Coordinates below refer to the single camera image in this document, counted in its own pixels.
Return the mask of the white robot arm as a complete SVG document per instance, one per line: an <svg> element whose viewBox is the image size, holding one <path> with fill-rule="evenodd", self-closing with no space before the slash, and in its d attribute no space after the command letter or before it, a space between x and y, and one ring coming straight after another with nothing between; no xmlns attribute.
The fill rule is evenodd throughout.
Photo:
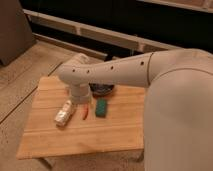
<svg viewBox="0 0 213 171"><path fill-rule="evenodd" d="M77 54L59 68L71 100L91 83L144 87L145 171L213 171L213 54L157 51L91 64Z"/></svg>

